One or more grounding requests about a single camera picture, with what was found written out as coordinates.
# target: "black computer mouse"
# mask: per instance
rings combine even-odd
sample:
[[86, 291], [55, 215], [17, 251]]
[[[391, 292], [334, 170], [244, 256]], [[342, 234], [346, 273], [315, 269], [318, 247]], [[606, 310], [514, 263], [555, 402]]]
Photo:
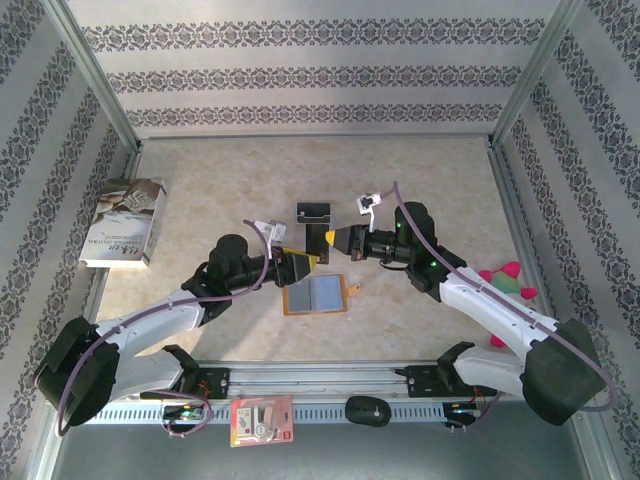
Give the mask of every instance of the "black computer mouse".
[[384, 427], [391, 419], [389, 404], [374, 397], [351, 397], [347, 400], [344, 410], [347, 420], [359, 425]]

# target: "pink plush toy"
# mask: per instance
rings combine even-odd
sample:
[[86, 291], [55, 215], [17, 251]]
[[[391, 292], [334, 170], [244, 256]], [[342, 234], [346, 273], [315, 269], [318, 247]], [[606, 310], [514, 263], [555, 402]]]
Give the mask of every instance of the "pink plush toy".
[[[525, 300], [533, 300], [538, 295], [538, 290], [533, 287], [520, 287], [518, 275], [520, 275], [520, 263], [509, 262], [497, 270], [482, 270], [478, 274], [502, 293], [507, 295], [520, 295]], [[495, 335], [491, 335], [491, 345], [502, 348], [505, 343]]]

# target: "enclosure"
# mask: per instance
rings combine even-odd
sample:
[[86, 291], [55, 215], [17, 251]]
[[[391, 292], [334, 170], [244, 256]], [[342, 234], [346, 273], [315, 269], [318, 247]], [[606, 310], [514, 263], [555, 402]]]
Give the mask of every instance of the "enclosure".
[[[0, 0], [0, 478], [640, 477], [638, 8]], [[168, 184], [151, 266], [85, 268], [78, 258], [106, 179], [135, 176]], [[127, 422], [55, 438], [54, 409], [32, 376], [66, 321], [166, 297], [224, 234], [257, 251], [244, 218], [295, 223], [295, 203], [314, 200], [331, 202], [336, 226], [360, 222], [358, 195], [393, 181], [427, 205], [439, 241], [470, 266], [520, 261], [539, 311], [588, 327], [617, 408], [552, 428], [506, 402], [459, 437], [439, 424], [301, 424], [295, 447], [258, 453], [227, 450], [221, 425], [197, 444]], [[392, 228], [394, 208], [381, 205], [381, 228]], [[323, 272], [362, 285], [348, 312], [283, 317], [268, 287], [154, 349], [178, 343], [203, 362], [296, 370], [432, 361], [459, 341], [488, 341], [377, 262], [356, 268], [333, 252]], [[193, 458], [176, 468], [150, 450]], [[295, 460], [274, 472], [287, 455]], [[492, 467], [478, 472], [483, 459]]]

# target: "book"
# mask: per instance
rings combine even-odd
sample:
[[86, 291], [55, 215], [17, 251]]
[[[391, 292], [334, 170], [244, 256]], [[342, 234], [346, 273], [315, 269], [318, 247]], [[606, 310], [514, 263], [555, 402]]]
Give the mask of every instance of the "book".
[[80, 260], [94, 268], [147, 267], [166, 194], [159, 178], [107, 180]]

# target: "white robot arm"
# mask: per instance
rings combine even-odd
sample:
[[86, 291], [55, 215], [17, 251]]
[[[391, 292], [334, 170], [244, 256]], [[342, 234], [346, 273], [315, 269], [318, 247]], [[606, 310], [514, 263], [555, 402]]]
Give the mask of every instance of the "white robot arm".
[[[209, 254], [209, 261], [168, 298], [97, 325], [82, 317], [71, 320], [36, 370], [35, 385], [59, 408], [65, 403], [65, 386], [72, 384], [67, 408], [63, 407], [70, 426], [86, 422], [109, 401], [126, 395], [153, 390], [195, 393], [206, 380], [206, 372], [179, 346], [169, 345], [151, 355], [139, 354], [171, 335], [217, 318], [231, 306], [228, 298], [232, 291], [246, 289], [259, 278], [284, 287], [301, 280], [315, 267], [315, 257], [291, 249], [271, 247], [270, 252], [254, 258], [248, 257], [247, 249], [243, 237], [225, 235]], [[212, 297], [227, 299], [207, 301]], [[81, 369], [74, 374], [77, 365]], [[226, 398], [227, 380], [228, 373], [222, 382], [217, 380], [220, 396], [209, 398]]]
[[511, 349], [505, 353], [467, 342], [450, 349], [438, 360], [438, 377], [451, 391], [454, 385], [478, 385], [510, 393], [524, 398], [547, 422], [561, 425], [604, 388], [599, 373], [551, 336], [561, 337], [597, 364], [585, 325], [541, 315], [484, 281], [463, 259], [438, 245], [433, 218], [423, 204], [404, 203], [396, 209], [394, 223], [395, 231], [371, 232], [369, 225], [329, 231], [327, 241], [353, 261], [373, 257], [382, 266], [405, 264], [418, 291], [465, 313]]

